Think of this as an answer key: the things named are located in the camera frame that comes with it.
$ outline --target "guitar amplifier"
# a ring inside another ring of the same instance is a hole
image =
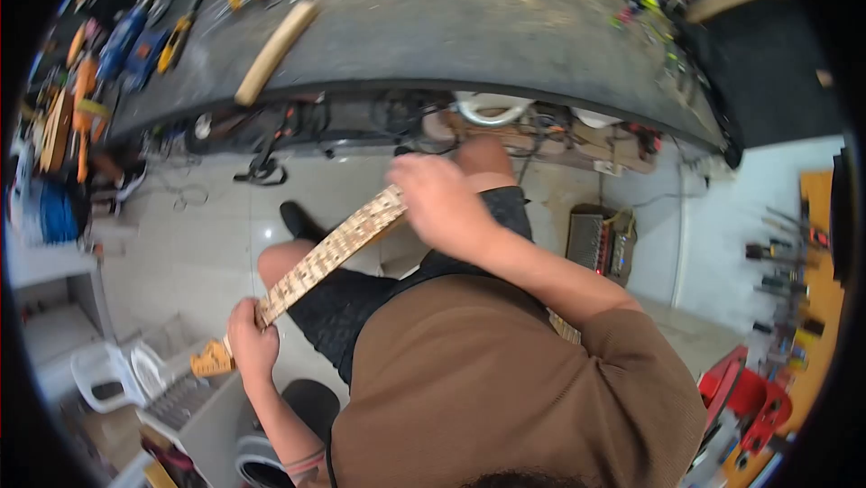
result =
[[[634,214],[583,204],[571,211],[566,258],[625,287],[637,242]]]

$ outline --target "brown shirt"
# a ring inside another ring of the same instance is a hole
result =
[[[687,368],[644,313],[612,309],[579,331],[581,345],[560,338],[525,293],[486,277],[390,300],[361,331],[333,425],[338,485],[534,469],[590,488],[675,486],[706,419]]]

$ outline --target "guitar headstock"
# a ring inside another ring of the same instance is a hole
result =
[[[225,338],[222,342],[211,340],[204,345],[201,354],[192,354],[189,357],[192,374],[196,377],[210,377],[227,374],[235,369],[235,360],[231,357],[231,348],[228,345],[228,339]]]

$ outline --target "black shorts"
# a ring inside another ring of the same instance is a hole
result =
[[[480,195],[500,225],[533,239],[523,189],[508,186],[483,191]],[[316,350],[331,361],[341,379],[351,385],[355,342],[367,319],[398,293],[430,278],[449,274],[490,276],[477,266],[435,250],[424,256],[418,269],[403,279],[338,268],[295,302],[288,315]]]

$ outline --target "hair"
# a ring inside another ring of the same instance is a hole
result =
[[[460,488],[588,488],[577,477],[554,477],[541,471],[506,470],[487,473]]]

